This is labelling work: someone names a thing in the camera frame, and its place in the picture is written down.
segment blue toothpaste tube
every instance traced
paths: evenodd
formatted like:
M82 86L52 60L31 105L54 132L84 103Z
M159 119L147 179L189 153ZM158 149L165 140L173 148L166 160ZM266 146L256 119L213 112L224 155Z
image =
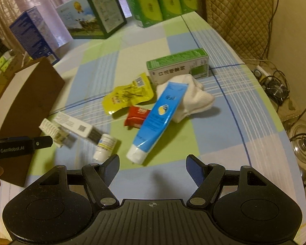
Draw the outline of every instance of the blue toothpaste tube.
M155 103L152 111L139 129L127 158L133 163L142 164L155 146L186 93L188 84L169 82Z

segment white tube cap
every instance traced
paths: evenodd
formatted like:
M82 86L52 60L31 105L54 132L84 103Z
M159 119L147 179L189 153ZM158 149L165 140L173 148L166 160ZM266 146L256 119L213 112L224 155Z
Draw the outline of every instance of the white tube cap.
M98 150L94 153L93 159L100 162L100 164L104 163L111 155L108 151Z
M126 157L133 163L142 165L148 153L144 152L134 144L131 145Z

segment yellow snack packet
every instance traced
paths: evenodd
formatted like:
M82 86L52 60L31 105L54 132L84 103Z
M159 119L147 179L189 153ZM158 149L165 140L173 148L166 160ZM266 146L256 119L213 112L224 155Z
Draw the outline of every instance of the yellow snack packet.
M154 97L151 83L145 73L127 86L116 87L103 98L102 105L105 113L113 114L126 107L149 101Z

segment red snack packet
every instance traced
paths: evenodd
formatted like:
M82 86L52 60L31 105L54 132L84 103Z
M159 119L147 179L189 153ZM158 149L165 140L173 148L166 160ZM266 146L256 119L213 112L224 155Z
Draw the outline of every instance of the red snack packet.
M140 128L150 112L148 109L131 106L124 126Z

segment beige quilted cover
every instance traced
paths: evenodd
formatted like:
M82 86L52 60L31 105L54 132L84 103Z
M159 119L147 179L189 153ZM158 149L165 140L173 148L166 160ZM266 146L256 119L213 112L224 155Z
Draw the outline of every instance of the beige quilted cover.
M206 0L207 22L242 59L260 59L273 0Z

